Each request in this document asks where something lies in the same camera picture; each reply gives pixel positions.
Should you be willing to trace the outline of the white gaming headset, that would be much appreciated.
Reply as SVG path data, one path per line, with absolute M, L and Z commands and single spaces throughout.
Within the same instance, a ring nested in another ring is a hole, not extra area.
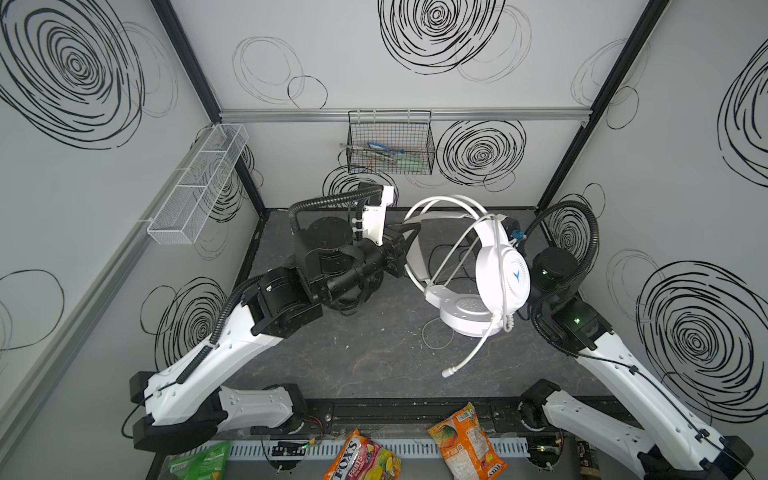
M 476 200 L 463 195 L 437 195 L 416 202 L 404 217 L 406 226 L 419 227 L 426 220 L 470 219 L 472 223 L 452 245 L 456 251 L 471 233 L 476 239 L 471 247 L 479 246 L 475 254 L 474 293 L 458 293 L 450 283 L 466 262 L 462 257 L 444 282 L 438 278 L 445 269 L 443 261 L 430 273 L 422 256 L 419 235 L 410 236 L 411 246 L 406 255 L 405 272 L 422 292 L 425 300 L 439 310 L 440 320 L 454 332 L 476 338 L 477 345 L 458 364 L 442 371 L 449 378 L 465 367 L 480 351 L 488 338 L 514 327 L 514 314 L 523 307 L 531 292 L 527 262 L 509 239 L 502 225 L 503 215 L 488 212 Z

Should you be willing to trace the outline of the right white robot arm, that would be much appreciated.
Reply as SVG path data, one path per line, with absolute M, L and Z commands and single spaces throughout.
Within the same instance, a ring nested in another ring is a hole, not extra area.
M 549 206 L 517 235 L 517 247 L 524 247 L 548 216 L 565 209 L 578 211 L 586 221 L 586 252 L 576 258 L 567 249 L 549 247 L 534 258 L 527 319 L 547 344 L 599 379 L 639 425 L 624 423 L 540 379 L 520 397 L 523 426 L 532 432 L 570 432 L 641 479 L 735 479 L 747 473 L 754 456 L 749 445 L 738 436 L 721 435 L 675 398 L 579 296 L 600 245 L 590 206 L 574 200 Z

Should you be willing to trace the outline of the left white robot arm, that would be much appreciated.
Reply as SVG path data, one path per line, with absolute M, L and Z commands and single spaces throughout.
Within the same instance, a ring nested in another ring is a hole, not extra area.
M 413 237 L 402 225 L 387 226 L 393 202 L 393 187 L 362 183 L 291 205 L 291 261 L 237 285 L 211 333 L 176 362 L 131 378 L 131 401 L 145 411 L 128 435 L 134 448 L 180 454 L 228 430 L 300 429 L 307 407 L 297 385 L 238 390 L 225 383 L 326 309 L 351 315 L 385 275 L 404 275 Z

